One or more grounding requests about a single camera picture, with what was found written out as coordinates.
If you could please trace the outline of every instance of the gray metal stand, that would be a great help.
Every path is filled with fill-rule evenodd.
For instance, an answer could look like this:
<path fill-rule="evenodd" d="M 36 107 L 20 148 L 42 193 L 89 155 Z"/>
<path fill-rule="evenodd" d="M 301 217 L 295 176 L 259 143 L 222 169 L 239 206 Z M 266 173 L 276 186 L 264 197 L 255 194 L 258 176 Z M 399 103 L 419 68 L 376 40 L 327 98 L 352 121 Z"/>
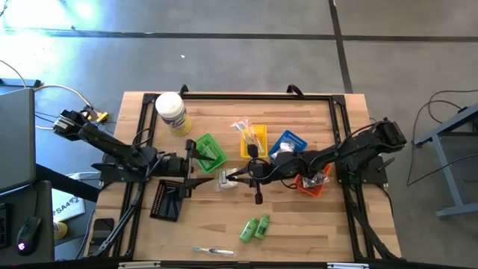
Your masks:
<path fill-rule="evenodd" d="M 449 163 L 449 161 L 447 160 L 447 157 L 443 150 L 443 146 L 441 145 L 441 136 L 450 136 L 451 131 L 457 129 L 458 127 L 466 123 L 469 123 L 475 117 L 478 117 L 478 104 L 466 108 L 464 111 L 458 113 L 453 118 L 449 119 L 446 122 L 443 122 L 439 127 L 432 130 L 428 134 L 413 140 L 412 143 L 414 146 L 422 146 L 426 142 L 432 141 L 435 146 L 441 166 L 445 166 Z M 458 188 L 456 187 L 455 178 L 453 177 L 453 173 L 450 166 L 445 167 L 443 169 L 443 172 L 445 175 L 445 179 L 447 180 L 448 188 L 450 189 L 450 193 L 452 195 L 455 206 L 438 210 L 436 212 L 437 217 L 442 218 L 450 215 L 478 212 L 478 202 L 469 204 L 463 203 Z"/>

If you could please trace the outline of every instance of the gray floor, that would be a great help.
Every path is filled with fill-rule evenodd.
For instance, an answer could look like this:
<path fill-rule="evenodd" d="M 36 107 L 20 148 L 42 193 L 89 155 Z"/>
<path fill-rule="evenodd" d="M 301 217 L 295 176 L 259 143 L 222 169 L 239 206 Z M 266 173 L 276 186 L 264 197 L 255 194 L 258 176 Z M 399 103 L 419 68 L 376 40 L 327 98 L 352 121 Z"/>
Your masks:
<path fill-rule="evenodd" d="M 334 34 L 326 0 L 77 0 L 63 1 L 66 5 L 62 6 L 58 2 L 45 0 L 39 5 L 32 0 L 13 0 L 0 21 L 10 27 L 69 29 L 74 25 L 77 29 L 103 31 Z M 473 0 L 336 3 L 343 34 L 478 34 L 474 16 L 478 2 Z M 96 108 L 114 116 L 126 90 L 178 90 L 182 84 L 198 91 L 283 92 L 294 83 L 305 92 L 344 92 L 335 41 L 17 34 L 0 36 L 0 44 L 2 51 L 8 52 L 2 53 L 1 59 L 25 77 L 73 87 Z M 345 42 L 344 48 L 354 93 L 365 94 L 372 117 L 396 120 L 409 140 L 418 109 L 434 92 L 478 88 L 476 43 Z M 0 67 L 0 75 L 14 76 L 4 67 Z M 466 106 L 476 103 L 477 95 L 444 94 L 440 98 Z M 38 111 L 56 114 L 62 108 L 79 109 L 83 104 L 68 92 L 47 90 L 37 94 L 36 106 Z M 433 111 L 443 120 L 456 113 L 453 107 L 442 104 L 434 106 Z M 417 134 L 436 125 L 422 113 Z M 438 166 L 431 146 L 415 154 L 412 179 Z M 50 132 L 37 131 L 37 161 L 58 172 L 90 171 L 90 164 L 100 161 L 101 156 L 82 142 L 71 143 Z M 388 168 L 389 191 L 403 257 L 478 267 L 478 214 L 438 220 L 435 211 L 452 205 L 442 174 L 407 188 L 410 146 L 395 157 L 397 160 Z M 470 183 L 464 188 L 468 194 L 477 194 L 477 187 Z M 474 195 L 468 196 L 473 201 Z M 75 244 L 78 246 L 71 243 L 69 247 L 74 250 Z"/>

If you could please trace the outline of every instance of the green spray bottle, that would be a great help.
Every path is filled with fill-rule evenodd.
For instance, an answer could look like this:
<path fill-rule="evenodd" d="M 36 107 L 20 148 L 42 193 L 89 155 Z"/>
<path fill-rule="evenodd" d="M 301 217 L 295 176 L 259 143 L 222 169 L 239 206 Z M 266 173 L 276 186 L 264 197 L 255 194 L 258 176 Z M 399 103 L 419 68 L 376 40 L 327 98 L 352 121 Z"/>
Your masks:
<path fill-rule="evenodd" d="M 254 235 L 255 228 L 257 228 L 258 221 L 255 217 L 249 220 L 244 227 L 244 231 L 239 236 L 239 239 L 242 240 L 244 243 L 248 243 L 251 240 L 252 235 Z"/>
<path fill-rule="evenodd" d="M 269 227 L 269 215 L 264 214 L 261 217 L 261 221 L 259 222 L 259 226 L 257 227 L 257 231 L 255 231 L 254 236 L 259 239 L 264 239 L 267 227 Z"/>

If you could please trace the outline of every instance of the wooden table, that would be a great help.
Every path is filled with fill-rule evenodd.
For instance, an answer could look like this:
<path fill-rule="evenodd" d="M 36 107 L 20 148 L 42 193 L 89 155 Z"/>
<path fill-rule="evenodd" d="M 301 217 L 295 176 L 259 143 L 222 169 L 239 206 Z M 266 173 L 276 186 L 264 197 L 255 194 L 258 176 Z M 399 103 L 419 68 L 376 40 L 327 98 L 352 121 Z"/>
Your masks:
<path fill-rule="evenodd" d="M 114 136 L 131 143 L 140 116 L 143 92 L 126 92 L 123 97 Z M 352 131 L 370 123 L 365 97 L 346 94 Z M 187 100 L 193 128 L 184 137 L 175 137 L 158 118 L 153 146 L 165 152 L 176 151 L 185 157 L 187 138 L 198 139 L 211 133 L 227 154 L 224 167 L 243 167 L 239 154 L 239 135 L 231 123 L 248 116 L 254 124 L 267 125 L 269 149 L 285 130 L 291 130 L 308 142 L 307 149 L 323 149 L 334 142 L 329 106 L 321 101 L 273 100 Z M 344 137 L 341 120 L 339 125 Z M 352 261 L 352 247 L 344 198 L 332 170 L 322 197 L 314 198 L 298 190 L 273 182 L 262 188 L 264 203 L 254 203 L 254 189 L 239 184 L 227 191 L 216 191 L 216 182 L 200 185 L 185 199 L 177 223 L 149 218 L 158 180 L 146 186 L 134 259 L 141 260 L 230 260 L 191 250 L 192 246 L 234 250 L 240 261 Z M 125 184 L 113 183 L 100 193 L 95 218 L 112 217 L 118 221 Z M 373 185 L 364 186 L 370 225 L 392 253 L 400 256 L 394 221 L 387 197 Z M 239 240 L 251 217 L 270 215 L 270 227 L 263 241 Z M 123 250 L 128 244 L 130 224 L 125 229 Z M 357 229 L 361 250 L 364 242 Z"/>

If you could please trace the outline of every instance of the yellow basket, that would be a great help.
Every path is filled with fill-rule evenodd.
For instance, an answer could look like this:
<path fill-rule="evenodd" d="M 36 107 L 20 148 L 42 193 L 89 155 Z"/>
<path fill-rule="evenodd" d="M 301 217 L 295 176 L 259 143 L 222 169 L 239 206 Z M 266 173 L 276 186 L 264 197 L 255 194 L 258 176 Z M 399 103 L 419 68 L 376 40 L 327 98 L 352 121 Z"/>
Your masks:
<path fill-rule="evenodd" d="M 261 146 L 264 149 L 263 152 L 259 153 L 260 158 L 267 157 L 267 127 L 265 125 L 253 125 L 255 134 L 258 136 Z M 245 159 L 251 158 L 247 155 L 247 145 L 244 139 L 240 138 L 240 156 Z"/>

